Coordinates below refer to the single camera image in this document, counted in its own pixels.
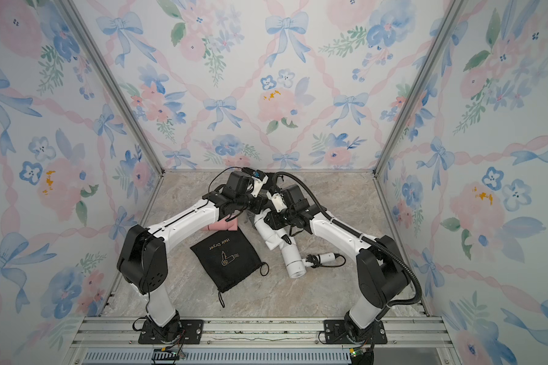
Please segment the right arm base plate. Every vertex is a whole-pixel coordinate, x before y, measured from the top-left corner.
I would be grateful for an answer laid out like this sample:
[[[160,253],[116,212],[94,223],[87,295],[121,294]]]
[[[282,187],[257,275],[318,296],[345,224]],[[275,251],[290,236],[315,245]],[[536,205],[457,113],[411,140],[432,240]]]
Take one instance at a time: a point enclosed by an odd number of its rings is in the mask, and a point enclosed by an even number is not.
[[[321,334],[324,339],[320,342],[325,345],[386,345],[388,339],[382,321],[373,321],[366,328],[344,319],[326,319],[323,321],[324,330]]]

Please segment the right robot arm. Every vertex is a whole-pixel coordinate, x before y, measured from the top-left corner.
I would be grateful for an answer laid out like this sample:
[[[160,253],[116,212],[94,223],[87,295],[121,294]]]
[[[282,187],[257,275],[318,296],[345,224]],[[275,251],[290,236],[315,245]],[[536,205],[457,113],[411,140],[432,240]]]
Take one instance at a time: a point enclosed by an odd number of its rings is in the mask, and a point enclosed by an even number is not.
[[[314,196],[307,199],[299,185],[267,193],[273,212],[268,225],[289,227],[320,237],[356,263],[360,298],[346,313],[342,334],[360,344],[373,337],[383,316],[394,306],[418,304],[422,291],[399,247],[387,235],[369,236],[332,215]]]

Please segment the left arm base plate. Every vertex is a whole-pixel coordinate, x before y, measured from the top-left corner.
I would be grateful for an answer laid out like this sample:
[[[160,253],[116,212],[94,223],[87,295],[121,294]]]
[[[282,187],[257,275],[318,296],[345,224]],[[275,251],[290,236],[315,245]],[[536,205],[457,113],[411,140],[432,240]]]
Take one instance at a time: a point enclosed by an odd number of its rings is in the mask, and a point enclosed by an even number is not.
[[[140,345],[198,345],[201,342],[205,322],[202,319],[178,319],[160,327],[146,319],[139,330]]]

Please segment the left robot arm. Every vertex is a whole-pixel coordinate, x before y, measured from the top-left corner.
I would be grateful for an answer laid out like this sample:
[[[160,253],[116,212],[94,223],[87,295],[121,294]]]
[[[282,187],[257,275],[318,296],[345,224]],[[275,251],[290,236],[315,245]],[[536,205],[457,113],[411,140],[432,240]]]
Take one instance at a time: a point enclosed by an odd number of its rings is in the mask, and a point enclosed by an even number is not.
[[[146,299],[142,330],[156,341],[174,344],[184,337],[184,327],[164,286],[168,277],[167,254],[187,237],[237,211],[248,209],[268,176],[243,168],[230,173],[227,183],[210,190],[190,208],[147,228],[137,224],[126,234],[117,270]]]

